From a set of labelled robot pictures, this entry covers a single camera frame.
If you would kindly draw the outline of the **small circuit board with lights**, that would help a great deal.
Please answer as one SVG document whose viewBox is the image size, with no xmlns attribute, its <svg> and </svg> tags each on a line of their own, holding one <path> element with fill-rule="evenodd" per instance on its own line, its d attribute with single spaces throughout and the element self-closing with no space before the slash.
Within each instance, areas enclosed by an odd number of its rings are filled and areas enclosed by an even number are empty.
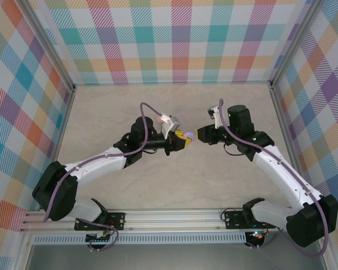
<svg viewBox="0 0 338 270">
<path fill-rule="evenodd" d="M 259 243 L 264 242 L 265 235 L 266 233 L 263 231 L 246 232 L 246 241 L 253 245 L 258 245 Z"/>
</svg>

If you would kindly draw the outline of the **small black circuit board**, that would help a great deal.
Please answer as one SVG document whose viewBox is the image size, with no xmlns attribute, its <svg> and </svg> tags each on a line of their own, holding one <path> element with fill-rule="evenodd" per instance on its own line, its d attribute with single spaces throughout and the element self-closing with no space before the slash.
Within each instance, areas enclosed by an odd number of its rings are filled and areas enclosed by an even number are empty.
<svg viewBox="0 0 338 270">
<path fill-rule="evenodd" d="M 88 233 L 85 236 L 85 241 L 87 243 L 92 242 L 92 244 L 108 244 L 110 242 L 111 234 L 110 233 Z"/>
</svg>

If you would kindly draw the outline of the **aluminium frame side rail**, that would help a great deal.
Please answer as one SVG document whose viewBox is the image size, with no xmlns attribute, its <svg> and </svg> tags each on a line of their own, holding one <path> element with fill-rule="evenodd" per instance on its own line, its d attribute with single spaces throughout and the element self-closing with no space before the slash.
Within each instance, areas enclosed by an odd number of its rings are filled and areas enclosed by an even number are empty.
<svg viewBox="0 0 338 270">
<path fill-rule="evenodd" d="M 63 138 L 64 138 L 64 134 L 65 134 L 65 131 L 66 131 L 66 127 L 67 127 L 68 120 L 69 120 L 69 117 L 70 117 L 70 113 L 71 113 L 71 110 L 72 110 L 72 107 L 73 107 L 76 90 L 77 90 L 77 87 L 76 87 L 76 85 L 74 85 L 73 89 L 70 93 L 70 96 L 69 96 L 70 99 L 68 101 L 68 105 L 67 105 L 67 108 L 66 108 L 66 111 L 65 111 L 64 118 L 62 120 L 58 140 L 57 140 L 57 143 L 56 143 L 55 148 L 54 148 L 53 153 L 52 153 L 52 161 L 56 161 L 58 156 L 59 156 L 60 148 L 61 148 Z"/>
<path fill-rule="evenodd" d="M 279 126 L 281 128 L 281 132 L 283 135 L 283 139 L 286 145 L 286 149 L 290 158 L 290 163 L 293 166 L 293 168 L 301 175 L 303 176 L 303 170 L 301 168 L 301 164 L 299 162 L 299 158 L 296 155 L 295 147 L 293 144 L 292 136 L 290 133 L 289 126 L 287 124 L 287 121 L 284 117 L 284 111 L 281 107 L 281 103 L 277 94 L 277 91 L 275 90 L 275 87 L 271 84 L 268 85 L 269 93 L 274 105 L 275 113 L 277 115 Z"/>
</svg>

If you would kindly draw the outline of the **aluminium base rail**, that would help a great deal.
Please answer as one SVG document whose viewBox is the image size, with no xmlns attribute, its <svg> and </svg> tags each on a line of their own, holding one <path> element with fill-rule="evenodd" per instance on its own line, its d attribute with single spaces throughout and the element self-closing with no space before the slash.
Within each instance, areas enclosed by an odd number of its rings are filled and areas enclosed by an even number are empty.
<svg viewBox="0 0 338 270">
<path fill-rule="evenodd" d="M 269 223 L 275 227 L 286 229 L 290 208 L 282 208 L 282 212 L 271 210 L 268 214 L 257 217 L 259 222 Z M 221 209 L 117 209 L 110 213 L 125 213 L 123 230 L 120 233 L 172 233 L 172 232 L 252 232 L 273 231 L 274 229 L 226 229 Z M 75 231 L 76 218 L 65 217 L 59 221 L 43 221 L 44 211 L 30 211 L 24 218 L 21 233 L 96 233 L 99 231 Z"/>
</svg>

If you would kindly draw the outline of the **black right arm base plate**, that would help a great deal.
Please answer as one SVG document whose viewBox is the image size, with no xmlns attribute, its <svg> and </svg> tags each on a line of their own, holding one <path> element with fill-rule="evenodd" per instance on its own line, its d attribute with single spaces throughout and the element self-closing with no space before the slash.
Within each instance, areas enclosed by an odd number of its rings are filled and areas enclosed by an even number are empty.
<svg viewBox="0 0 338 270">
<path fill-rule="evenodd" d="M 247 230 L 258 230 L 258 229 L 274 229 L 275 226 L 255 221 L 253 224 L 248 224 L 245 220 L 241 211 L 225 211 L 221 214 L 221 219 L 225 222 L 227 230 L 233 229 L 247 229 Z"/>
</svg>

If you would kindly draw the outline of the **aluminium frame post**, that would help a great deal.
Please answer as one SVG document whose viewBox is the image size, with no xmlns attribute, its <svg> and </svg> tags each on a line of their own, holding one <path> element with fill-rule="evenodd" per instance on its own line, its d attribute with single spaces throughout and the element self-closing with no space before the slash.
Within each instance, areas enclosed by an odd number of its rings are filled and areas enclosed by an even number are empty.
<svg viewBox="0 0 338 270">
<path fill-rule="evenodd" d="M 268 80 L 269 86 L 271 89 L 279 83 L 279 81 L 284 76 L 286 70 L 288 69 L 290 62 L 292 61 L 296 51 L 302 44 L 304 38 L 306 37 L 309 28 L 311 27 L 313 21 L 318 15 L 318 12 L 321 10 L 326 0 L 311 0 L 306 12 L 303 14 L 303 19 L 300 21 L 300 24 L 296 27 L 296 30 L 292 36 L 291 42 L 288 45 L 286 53 L 281 58 L 281 61 L 278 64 L 278 67 L 275 68 L 275 73 Z"/>
<path fill-rule="evenodd" d="M 22 5 L 25 7 L 28 17 L 30 19 L 30 23 L 38 36 L 40 42 L 43 43 L 43 48 L 49 55 L 49 58 L 53 61 L 55 68 L 57 68 L 57 72 L 64 80 L 65 84 L 69 87 L 69 89 L 74 92 L 75 91 L 75 84 L 71 79 L 69 73 L 67 72 L 59 54 L 55 50 L 53 43 L 51 42 L 47 32 L 45 31 L 44 27 L 42 26 L 38 16 L 36 15 L 34 8 L 29 3 L 29 0 L 21 0 Z"/>
</svg>

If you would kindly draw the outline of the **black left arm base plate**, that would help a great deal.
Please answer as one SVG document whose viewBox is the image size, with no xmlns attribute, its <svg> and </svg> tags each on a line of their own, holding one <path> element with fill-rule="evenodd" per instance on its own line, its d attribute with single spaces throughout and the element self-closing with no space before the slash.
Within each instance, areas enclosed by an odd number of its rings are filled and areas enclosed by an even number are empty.
<svg viewBox="0 0 338 270">
<path fill-rule="evenodd" d="M 125 213 L 101 213 L 93 223 L 114 227 L 118 231 L 123 230 L 125 222 Z M 89 224 L 80 219 L 75 220 L 75 231 L 99 231 L 106 228 Z"/>
</svg>

